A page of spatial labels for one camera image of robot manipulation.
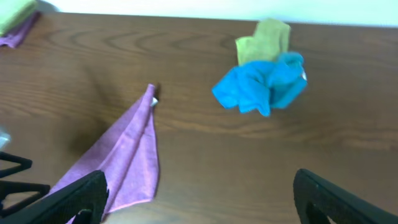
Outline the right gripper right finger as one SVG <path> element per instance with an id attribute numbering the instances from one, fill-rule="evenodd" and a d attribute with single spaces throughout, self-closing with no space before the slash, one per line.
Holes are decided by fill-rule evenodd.
<path id="1" fill-rule="evenodd" d="M 307 169 L 299 169 L 296 172 L 293 191 L 301 224 L 397 223 L 397 216 L 362 200 Z"/>

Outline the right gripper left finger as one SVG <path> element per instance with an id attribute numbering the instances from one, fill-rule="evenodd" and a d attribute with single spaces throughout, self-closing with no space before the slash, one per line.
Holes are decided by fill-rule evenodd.
<path id="1" fill-rule="evenodd" d="M 104 172 L 95 170 L 39 202 L 9 215 L 2 224 L 100 224 L 108 199 Z"/>

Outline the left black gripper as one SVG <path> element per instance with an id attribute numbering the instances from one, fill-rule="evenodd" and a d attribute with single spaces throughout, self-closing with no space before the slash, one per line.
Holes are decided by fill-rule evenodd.
<path id="1" fill-rule="evenodd" d="M 0 128 L 0 150 L 3 150 L 11 141 L 11 135 L 4 129 Z M 6 152 L 1 152 L 1 160 L 16 163 L 17 166 L 1 170 L 1 178 L 30 169 L 32 167 L 32 160 L 19 156 L 14 156 Z M 28 205 L 38 201 L 50 191 L 50 186 L 45 184 L 34 184 L 25 182 L 10 182 L 1 181 L 1 218 L 6 218 Z M 21 194 L 26 192 L 35 192 L 30 197 L 21 200 L 10 207 L 4 208 L 3 200 L 12 194 Z"/>

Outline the pink microfiber cloth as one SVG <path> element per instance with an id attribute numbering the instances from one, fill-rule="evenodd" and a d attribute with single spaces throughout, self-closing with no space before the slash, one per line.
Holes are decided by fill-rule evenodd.
<path id="1" fill-rule="evenodd" d="M 159 160 L 154 126 L 155 86 L 147 86 L 137 100 L 52 187 L 66 187 L 94 170 L 104 172 L 109 196 L 108 215 L 156 195 Z"/>

